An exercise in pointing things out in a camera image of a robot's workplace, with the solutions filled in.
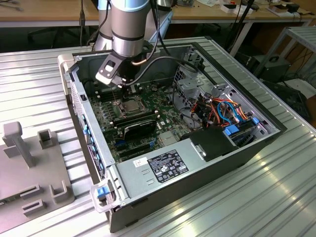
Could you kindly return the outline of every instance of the slotted metal plate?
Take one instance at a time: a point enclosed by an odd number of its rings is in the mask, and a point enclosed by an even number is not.
[[[109,233],[108,222],[104,214],[94,211],[88,190],[91,178],[80,151],[76,133],[70,120],[69,112],[58,104],[58,111],[52,109],[40,115],[34,111],[24,118],[26,133],[32,134],[39,127],[49,124],[51,130],[57,131],[62,141],[66,166],[70,180],[78,197],[75,202],[21,225],[5,236],[316,236],[316,139],[315,130],[278,99],[269,89],[260,83],[234,58],[226,53],[214,41],[204,37],[166,40],[166,43],[185,43],[196,41],[208,53],[221,62],[221,65],[234,76],[251,94],[268,108],[286,127],[287,131],[271,145],[263,149],[243,167],[228,173],[211,184],[189,194],[182,199],[166,206],[156,213],[140,220],[134,225],[117,233]],[[78,48],[68,49],[75,52]],[[44,50],[47,55],[51,50]],[[9,59],[12,67],[0,69],[0,81],[8,78],[12,82],[17,78],[18,71],[23,68],[17,61],[19,56]],[[49,73],[41,76],[45,70],[42,66],[32,65],[33,71],[25,72],[35,79],[47,78]],[[223,82],[221,76],[210,66],[205,70],[211,73],[218,83]],[[14,92],[0,93],[0,101],[8,93],[10,100],[23,98]],[[60,84],[47,85],[25,90],[34,90],[35,97],[45,96],[45,101],[52,103],[59,100]],[[50,89],[56,97],[46,97]]]

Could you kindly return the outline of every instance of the wooden desk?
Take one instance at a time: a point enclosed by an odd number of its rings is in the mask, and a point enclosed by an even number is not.
[[[80,14],[80,0],[18,0],[24,9],[19,12],[15,9],[0,6],[0,27],[50,27],[50,26],[78,26]],[[86,25],[98,25],[98,10],[90,0],[84,0]],[[235,56],[253,23],[257,22],[304,22],[308,26],[315,19],[314,16],[278,17],[266,9],[267,5],[259,5],[245,19],[245,25],[236,40],[231,55]],[[195,2],[193,7],[176,6],[173,8],[171,23],[233,23],[235,14],[227,14],[219,5],[209,7]]]
[[[0,27],[78,26],[80,0],[18,0],[15,9],[0,6]],[[98,10],[90,0],[83,1],[86,25],[98,25]]]
[[[308,26],[315,16],[303,15],[279,17],[267,10],[268,5],[257,4],[260,9],[253,11],[252,14],[246,16],[244,22],[246,23],[237,38],[230,54],[235,56],[243,40],[248,34],[253,23],[260,22],[303,22],[303,26]],[[193,7],[176,6],[173,9],[173,18],[171,23],[233,23],[236,19],[236,14],[227,14],[220,9],[219,5],[209,7],[198,1],[194,3]]]

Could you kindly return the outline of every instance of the orange wire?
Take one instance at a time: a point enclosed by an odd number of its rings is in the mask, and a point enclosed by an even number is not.
[[[213,99],[214,101],[217,101],[217,102],[222,102],[222,101],[227,101],[227,102],[231,102],[232,104],[235,104],[235,105],[238,105],[238,103],[232,101],[232,100],[223,100],[223,99],[220,99],[220,98],[216,98],[216,99]],[[239,106],[237,108],[237,112],[238,114],[244,119],[244,120],[247,120],[248,117],[243,113],[242,109],[241,109],[241,106]]]
[[[211,119],[212,113],[213,113],[213,110],[212,110],[212,112],[209,114],[208,120]]]
[[[193,106],[193,109],[191,109],[191,112],[194,112],[197,106],[198,106],[198,104],[195,104],[195,105]]]
[[[213,105],[212,105],[212,109],[213,109],[213,111],[214,111],[214,113],[215,113],[215,115],[216,115],[217,122],[220,123],[221,121],[220,121],[220,119],[219,119],[219,115],[218,115],[218,113],[216,112],[216,110],[215,110],[215,108],[214,108]]]

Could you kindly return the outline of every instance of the power supply label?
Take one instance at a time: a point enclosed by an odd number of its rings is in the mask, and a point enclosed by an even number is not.
[[[189,171],[176,150],[148,159],[147,161],[160,183],[164,183]]]

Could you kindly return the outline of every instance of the table leg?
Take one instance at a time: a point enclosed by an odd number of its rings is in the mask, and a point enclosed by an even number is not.
[[[305,71],[303,71],[302,73],[303,79],[308,79],[308,77],[311,75],[311,71],[313,71],[315,68],[316,68],[316,60],[313,63],[311,63],[310,66]]]
[[[302,25],[302,27],[305,26],[309,26],[309,24],[311,23],[311,20],[304,22],[304,24]],[[282,51],[282,53],[280,54],[280,56],[282,58],[285,58],[285,56],[289,53],[290,49],[293,47],[293,45],[295,44],[296,40],[292,39],[290,41],[290,43],[288,43],[288,45],[285,47],[285,49]]]
[[[244,25],[244,27],[243,27],[243,29],[242,29],[240,35],[238,36],[238,38],[237,38],[237,40],[236,40],[235,44],[233,45],[233,48],[232,48],[232,50],[231,50],[231,52],[230,52],[230,55],[231,55],[231,56],[235,57],[235,55],[236,55],[238,49],[240,48],[240,46],[241,46],[243,40],[245,39],[246,35],[247,35],[248,32],[249,32],[249,30],[250,30],[250,28],[251,28],[251,26],[252,26],[252,23],[253,23],[253,22],[248,22],[248,23],[246,23],[246,24]]]

